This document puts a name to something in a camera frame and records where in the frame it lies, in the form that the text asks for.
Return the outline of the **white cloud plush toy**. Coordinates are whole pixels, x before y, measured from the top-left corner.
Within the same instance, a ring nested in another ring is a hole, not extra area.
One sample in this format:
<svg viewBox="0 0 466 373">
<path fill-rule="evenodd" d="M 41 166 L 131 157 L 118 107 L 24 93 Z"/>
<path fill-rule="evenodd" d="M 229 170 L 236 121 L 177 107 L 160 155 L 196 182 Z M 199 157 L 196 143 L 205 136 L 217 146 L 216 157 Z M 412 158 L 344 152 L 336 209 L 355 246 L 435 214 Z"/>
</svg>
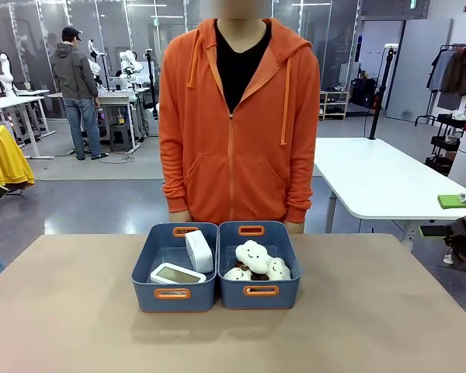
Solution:
<svg viewBox="0 0 466 373">
<path fill-rule="evenodd" d="M 271 258 L 266 275 L 270 281 L 288 281 L 291 279 L 290 269 L 280 257 Z"/>
<path fill-rule="evenodd" d="M 250 281 L 252 271 L 247 266 L 234 267 L 224 275 L 224 279 L 228 281 Z"/>
<path fill-rule="evenodd" d="M 248 240 L 236 247 L 235 255 L 237 260 L 247 266 L 251 272 L 267 274 L 271 256 L 265 246 L 253 240 Z"/>
</svg>

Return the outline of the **white digital clock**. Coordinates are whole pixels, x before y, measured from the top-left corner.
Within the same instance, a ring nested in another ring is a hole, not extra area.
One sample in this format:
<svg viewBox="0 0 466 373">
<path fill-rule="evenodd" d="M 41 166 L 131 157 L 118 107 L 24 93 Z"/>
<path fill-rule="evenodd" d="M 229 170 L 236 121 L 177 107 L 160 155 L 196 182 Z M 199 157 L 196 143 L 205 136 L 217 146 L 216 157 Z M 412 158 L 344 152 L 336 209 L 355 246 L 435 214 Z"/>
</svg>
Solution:
<svg viewBox="0 0 466 373">
<path fill-rule="evenodd" d="M 185 234 L 186 250 L 193 269 L 201 274 L 207 274 L 214 269 L 213 253 L 200 230 Z"/>
<path fill-rule="evenodd" d="M 151 282 L 157 284 L 201 284 L 206 279 L 204 274 L 173 263 L 162 263 L 150 273 Z"/>
</svg>

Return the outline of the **yellow garment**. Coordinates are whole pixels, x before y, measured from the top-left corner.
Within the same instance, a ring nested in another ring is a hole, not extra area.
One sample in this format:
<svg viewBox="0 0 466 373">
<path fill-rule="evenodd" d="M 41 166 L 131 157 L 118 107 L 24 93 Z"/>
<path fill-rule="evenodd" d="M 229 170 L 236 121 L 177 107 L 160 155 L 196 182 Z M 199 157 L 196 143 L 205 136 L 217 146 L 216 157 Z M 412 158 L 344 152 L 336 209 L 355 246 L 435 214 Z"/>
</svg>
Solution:
<svg viewBox="0 0 466 373">
<path fill-rule="evenodd" d="M 30 186 L 35 183 L 33 170 L 4 125 L 0 126 L 0 185 Z"/>
</svg>

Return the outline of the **black utility cart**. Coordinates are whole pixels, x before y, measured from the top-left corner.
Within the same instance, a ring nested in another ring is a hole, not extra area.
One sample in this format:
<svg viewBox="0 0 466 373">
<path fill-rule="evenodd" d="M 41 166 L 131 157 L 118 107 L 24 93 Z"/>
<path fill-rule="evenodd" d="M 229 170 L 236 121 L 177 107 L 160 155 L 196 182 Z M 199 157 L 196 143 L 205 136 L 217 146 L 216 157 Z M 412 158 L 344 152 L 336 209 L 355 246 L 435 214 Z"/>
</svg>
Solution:
<svg viewBox="0 0 466 373">
<path fill-rule="evenodd" d="M 438 132 L 431 137 L 430 144 L 433 148 L 425 165 L 448 176 L 461 144 L 465 120 L 455 119 L 451 114 L 439 114 L 433 118 L 433 123 L 438 124 Z"/>
</svg>

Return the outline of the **white table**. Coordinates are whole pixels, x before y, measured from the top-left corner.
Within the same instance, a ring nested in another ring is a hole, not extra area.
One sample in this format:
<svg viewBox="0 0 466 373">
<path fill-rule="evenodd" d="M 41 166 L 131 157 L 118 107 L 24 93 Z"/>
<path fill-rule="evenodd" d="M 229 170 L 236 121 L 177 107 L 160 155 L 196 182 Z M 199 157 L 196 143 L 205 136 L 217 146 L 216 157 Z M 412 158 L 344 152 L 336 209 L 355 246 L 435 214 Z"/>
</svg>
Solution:
<svg viewBox="0 0 466 373">
<path fill-rule="evenodd" d="M 455 221 L 465 208 L 443 209 L 440 195 L 465 188 L 381 139 L 318 138 L 315 167 L 331 189 L 325 232 L 332 231 L 337 202 L 361 220 L 404 226 L 402 244 L 413 247 L 422 221 Z"/>
</svg>

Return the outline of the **white long desk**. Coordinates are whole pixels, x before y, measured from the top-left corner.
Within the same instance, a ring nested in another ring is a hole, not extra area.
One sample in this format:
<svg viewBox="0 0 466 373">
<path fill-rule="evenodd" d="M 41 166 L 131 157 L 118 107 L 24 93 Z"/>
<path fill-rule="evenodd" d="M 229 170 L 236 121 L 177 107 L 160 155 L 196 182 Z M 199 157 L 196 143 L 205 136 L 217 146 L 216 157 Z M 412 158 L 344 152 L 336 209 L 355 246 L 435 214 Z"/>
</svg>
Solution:
<svg viewBox="0 0 466 373">
<path fill-rule="evenodd" d="M 15 115 L 19 113 L 21 118 L 21 123 L 26 127 L 28 137 L 30 139 L 30 144 L 32 146 L 33 153 L 27 155 L 26 159 L 31 160 L 53 160 L 52 155 L 41 155 L 39 148 L 37 146 L 37 138 L 43 139 L 52 134 L 55 134 L 56 131 L 50 131 L 47 123 L 47 118 L 43 110 L 43 100 L 42 96 L 7 96 L 0 97 L 0 115 L 5 116 L 7 113 L 12 118 L 13 130 L 15 134 L 18 134 L 20 137 L 19 125 L 16 123 Z M 38 124 L 38 117 L 33 104 L 36 104 L 40 109 L 41 118 L 43 120 L 43 125 L 46 130 L 46 134 L 41 133 L 41 126 L 39 130 L 35 132 L 33 129 L 33 124 Z"/>
</svg>

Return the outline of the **clothes rack with garments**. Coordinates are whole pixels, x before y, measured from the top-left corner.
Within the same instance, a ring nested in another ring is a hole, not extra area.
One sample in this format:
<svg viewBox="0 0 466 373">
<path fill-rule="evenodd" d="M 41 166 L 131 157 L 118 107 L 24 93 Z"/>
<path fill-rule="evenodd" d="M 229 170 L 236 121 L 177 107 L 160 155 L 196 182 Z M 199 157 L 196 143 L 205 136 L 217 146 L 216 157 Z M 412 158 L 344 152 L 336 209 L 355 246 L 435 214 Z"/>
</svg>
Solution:
<svg viewBox="0 0 466 373">
<path fill-rule="evenodd" d="M 426 112 L 415 124 L 433 124 L 439 114 L 459 117 L 466 112 L 466 44 L 444 44 L 431 64 L 426 83 Z"/>
</svg>

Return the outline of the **black tripod pole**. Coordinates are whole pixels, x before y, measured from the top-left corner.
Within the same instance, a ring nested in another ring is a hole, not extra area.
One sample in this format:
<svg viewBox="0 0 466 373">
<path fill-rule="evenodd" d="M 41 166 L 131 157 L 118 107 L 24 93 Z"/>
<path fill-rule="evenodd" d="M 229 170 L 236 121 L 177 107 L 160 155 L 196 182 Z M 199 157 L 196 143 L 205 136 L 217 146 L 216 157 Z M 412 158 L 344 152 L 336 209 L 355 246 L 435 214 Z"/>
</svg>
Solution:
<svg viewBox="0 0 466 373">
<path fill-rule="evenodd" d="M 369 140 L 374 140 L 375 139 L 377 124 L 378 124 L 378 121 L 380 119 L 380 114 L 381 114 L 381 109 L 382 109 L 382 102 L 383 102 L 383 98 L 384 98 L 384 92 L 386 90 L 388 75 L 389 75 L 389 71 L 390 71 L 390 68 L 391 68 L 392 60 L 394 58 L 394 55 L 396 54 L 397 49 L 398 49 L 398 44 L 385 44 L 384 45 L 384 51 L 387 52 L 387 56 L 386 56 L 386 60 L 385 60 L 386 64 L 385 64 L 385 67 L 384 67 L 384 74 L 383 74 L 383 77 L 382 77 L 382 80 L 381 80 L 381 85 L 380 85 L 380 88 L 378 90 L 377 105 L 376 105 L 376 108 L 374 110 L 374 117 L 373 117 L 373 121 L 372 121 L 372 124 L 371 124 L 370 134 L 368 136 Z"/>
</svg>

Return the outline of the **grey plastic stool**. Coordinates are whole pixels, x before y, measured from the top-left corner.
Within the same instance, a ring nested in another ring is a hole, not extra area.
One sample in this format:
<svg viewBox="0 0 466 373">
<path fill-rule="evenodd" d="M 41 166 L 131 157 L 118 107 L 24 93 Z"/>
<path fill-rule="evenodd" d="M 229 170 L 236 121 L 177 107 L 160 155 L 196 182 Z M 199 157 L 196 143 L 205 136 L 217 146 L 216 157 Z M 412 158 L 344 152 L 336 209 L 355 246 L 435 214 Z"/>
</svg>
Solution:
<svg viewBox="0 0 466 373">
<path fill-rule="evenodd" d="M 110 151 L 128 152 L 133 148 L 128 124 L 110 125 Z"/>
</svg>

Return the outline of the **man in grey jacket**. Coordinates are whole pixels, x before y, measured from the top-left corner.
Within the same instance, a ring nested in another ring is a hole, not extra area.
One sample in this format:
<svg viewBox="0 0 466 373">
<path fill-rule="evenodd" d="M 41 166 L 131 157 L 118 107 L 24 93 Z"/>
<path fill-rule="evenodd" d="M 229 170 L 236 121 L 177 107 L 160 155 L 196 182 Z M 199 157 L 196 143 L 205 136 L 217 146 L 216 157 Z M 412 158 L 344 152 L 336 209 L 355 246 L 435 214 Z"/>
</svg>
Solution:
<svg viewBox="0 0 466 373">
<path fill-rule="evenodd" d="M 88 136 L 92 160 L 108 156 L 100 144 L 96 110 L 99 108 L 98 89 L 88 58 L 78 50 L 80 32 L 66 26 L 61 32 L 61 42 L 50 57 L 55 85 L 60 89 L 76 159 L 85 159 L 82 132 Z"/>
</svg>

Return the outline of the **black bags pile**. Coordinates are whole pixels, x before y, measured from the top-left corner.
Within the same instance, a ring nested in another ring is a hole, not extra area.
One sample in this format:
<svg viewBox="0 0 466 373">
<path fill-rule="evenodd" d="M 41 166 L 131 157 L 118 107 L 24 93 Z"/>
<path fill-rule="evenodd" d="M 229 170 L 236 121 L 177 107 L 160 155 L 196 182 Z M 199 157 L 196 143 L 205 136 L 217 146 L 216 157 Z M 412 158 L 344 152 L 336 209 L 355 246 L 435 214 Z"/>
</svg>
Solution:
<svg viewBox="0 0 466 373">
<path fill-rule="evenodd" d="M 350 84 L 349 101 L 357 106 L 373 109 L 377 96 L 376 78 L 356 78 Z"/>
</svg>

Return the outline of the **low shoe shelf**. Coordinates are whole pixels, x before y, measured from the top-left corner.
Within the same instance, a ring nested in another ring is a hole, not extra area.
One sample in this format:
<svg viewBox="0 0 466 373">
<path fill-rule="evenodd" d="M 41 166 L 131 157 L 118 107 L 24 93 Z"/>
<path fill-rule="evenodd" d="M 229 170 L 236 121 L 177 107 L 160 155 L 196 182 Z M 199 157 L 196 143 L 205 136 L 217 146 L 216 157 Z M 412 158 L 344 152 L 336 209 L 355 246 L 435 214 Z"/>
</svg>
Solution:
<svg viewBox="0 0 466 373">
<path fill-rule="evenodd" d="M 343 120 L 346 118 L 350 93 L 348 91 L 321 91 L 319 118 L 322 120 Z"/>
</svg>

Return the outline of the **person in orange hoodie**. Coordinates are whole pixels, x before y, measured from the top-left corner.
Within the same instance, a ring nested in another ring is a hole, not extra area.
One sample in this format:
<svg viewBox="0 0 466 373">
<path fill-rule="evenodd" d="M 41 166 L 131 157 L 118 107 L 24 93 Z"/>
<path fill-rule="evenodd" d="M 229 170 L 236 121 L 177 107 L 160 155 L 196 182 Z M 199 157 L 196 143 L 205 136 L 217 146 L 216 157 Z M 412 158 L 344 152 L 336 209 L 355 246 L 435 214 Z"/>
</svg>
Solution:
<svg viewBox="0 0 466 373">
<path fill-rule="evenodd" d="M 305 222 L 319 97 L 311 44 L 278 19 L 206 19 L 174 38 L 159 85 L 169 213 Z"/>
</svg>

